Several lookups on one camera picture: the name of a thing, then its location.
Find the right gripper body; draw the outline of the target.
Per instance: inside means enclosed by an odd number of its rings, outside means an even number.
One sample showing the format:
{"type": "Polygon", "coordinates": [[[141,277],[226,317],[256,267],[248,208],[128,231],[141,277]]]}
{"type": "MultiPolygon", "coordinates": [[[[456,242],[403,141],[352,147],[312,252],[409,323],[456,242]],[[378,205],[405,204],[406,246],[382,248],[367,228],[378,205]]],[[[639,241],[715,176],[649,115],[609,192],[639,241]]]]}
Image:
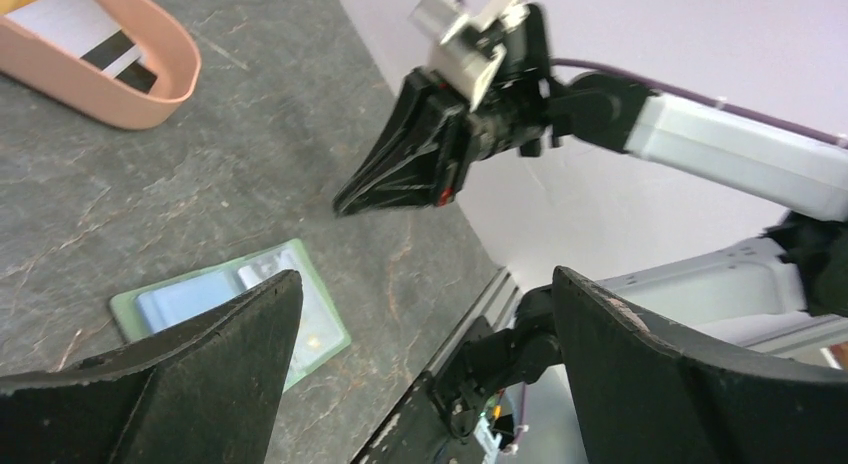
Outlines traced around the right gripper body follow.
{"type": "Polygon", "coordinates": [[[423,103],[464,106],[461,130],[452,155],[459,161],[456,183],[467,178],[472,164],[518,148],[536,157],[541,137],[550,125],[547,101],[562,87],[553,77],[545,13],[536,3],[529,15],[503,43],[507,56],[479,107],[469,110],[467,100],[446,81],[425,68],[425,63],[405,78],[397,106],[406,109],[423,103]]]}

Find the pink oval tray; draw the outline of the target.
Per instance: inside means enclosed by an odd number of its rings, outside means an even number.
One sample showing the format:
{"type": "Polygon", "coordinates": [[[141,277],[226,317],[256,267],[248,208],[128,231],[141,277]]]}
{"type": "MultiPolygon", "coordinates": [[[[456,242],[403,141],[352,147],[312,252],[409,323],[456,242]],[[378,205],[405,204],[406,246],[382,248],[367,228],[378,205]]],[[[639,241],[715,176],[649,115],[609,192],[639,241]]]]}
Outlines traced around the pink oval tray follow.
{"type": "Polygon", "coordinates": [[[96,0],[144,53],[116,77],[58,49],[6,14],[36,0],[8,0],[1,9],[2,74],[112,127],[162,124],[194,92],[201,69],[186,29],[152,0],[96,0]]]}

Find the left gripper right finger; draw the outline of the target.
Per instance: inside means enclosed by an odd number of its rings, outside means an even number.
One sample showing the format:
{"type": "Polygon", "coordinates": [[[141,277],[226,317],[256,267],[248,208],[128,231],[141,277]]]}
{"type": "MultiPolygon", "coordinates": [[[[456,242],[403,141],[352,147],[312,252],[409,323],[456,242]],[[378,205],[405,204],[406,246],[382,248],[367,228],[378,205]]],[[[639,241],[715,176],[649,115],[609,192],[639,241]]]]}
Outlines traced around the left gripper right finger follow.
{"type": "Polygon", "coordinates": [[[710,337],[566,267],[554,321],[592,463],[843,463],[847,375],[710,337]]]}

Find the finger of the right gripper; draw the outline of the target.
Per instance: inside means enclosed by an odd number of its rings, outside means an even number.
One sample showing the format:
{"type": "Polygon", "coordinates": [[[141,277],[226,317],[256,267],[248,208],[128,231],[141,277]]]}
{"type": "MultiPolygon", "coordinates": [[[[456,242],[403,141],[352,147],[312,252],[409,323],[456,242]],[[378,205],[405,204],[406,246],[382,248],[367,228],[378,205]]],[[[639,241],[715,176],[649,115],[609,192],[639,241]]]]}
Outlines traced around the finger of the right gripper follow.
{"type": "Polygon", "coordinates": [[[397,106],[374,149],[333,199],[335,215],[450,202],[460,168],[452,152],[463,117],[462,104],[397,106]]]}

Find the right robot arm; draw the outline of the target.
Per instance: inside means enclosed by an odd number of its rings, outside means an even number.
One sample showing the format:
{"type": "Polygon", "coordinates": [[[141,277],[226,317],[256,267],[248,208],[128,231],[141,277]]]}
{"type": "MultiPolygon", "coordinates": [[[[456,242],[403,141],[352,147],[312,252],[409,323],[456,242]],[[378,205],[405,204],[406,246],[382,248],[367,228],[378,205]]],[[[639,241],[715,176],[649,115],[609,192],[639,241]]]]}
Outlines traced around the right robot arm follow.
{"type": "Polygon", "coordinates": [[[837,458],[845,373],[747,350],[694,330],[721,318],[847,312],[847,144],[610,66],[552,74],[543,9],[492,0],[470,15],[421,0],[433,45],[404,79],[368,157],[333,202],[338,216],[441,207],[472,163],[564,136],[786,207],[738,246],[596,283],[558,267],[512,328],[476,318],[389,413],[360,458],[444,462],[480,446],[496,394],[563,365],[594,463],[763,463],[837,458]]]}

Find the green card holder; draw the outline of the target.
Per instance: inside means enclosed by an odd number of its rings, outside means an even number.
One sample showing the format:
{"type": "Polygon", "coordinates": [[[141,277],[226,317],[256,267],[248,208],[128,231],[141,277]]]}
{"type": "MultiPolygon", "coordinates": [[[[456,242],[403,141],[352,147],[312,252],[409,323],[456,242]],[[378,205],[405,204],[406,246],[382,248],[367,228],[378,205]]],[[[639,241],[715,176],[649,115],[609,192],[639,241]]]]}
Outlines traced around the green card holder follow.
{"type": "Polygon", "coordinates": [[[334,302],[300,239],[115,295],[112,315],[128,343],[187,321],[284,271],[301,276],[303,305],[285,390],[351,343],[334,302]]]}

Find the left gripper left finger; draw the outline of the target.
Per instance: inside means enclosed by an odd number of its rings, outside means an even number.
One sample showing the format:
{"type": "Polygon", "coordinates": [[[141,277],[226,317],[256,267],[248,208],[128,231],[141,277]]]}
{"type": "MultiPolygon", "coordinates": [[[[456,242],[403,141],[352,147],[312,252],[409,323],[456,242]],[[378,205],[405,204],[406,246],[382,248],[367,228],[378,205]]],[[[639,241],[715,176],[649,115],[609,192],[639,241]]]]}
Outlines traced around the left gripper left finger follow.
{"type": "Polygon", "coordinates": [[[61,371],[1,380],[5,463],[261,463],[302,282],[283,271],[181,324],[61,371]]]}

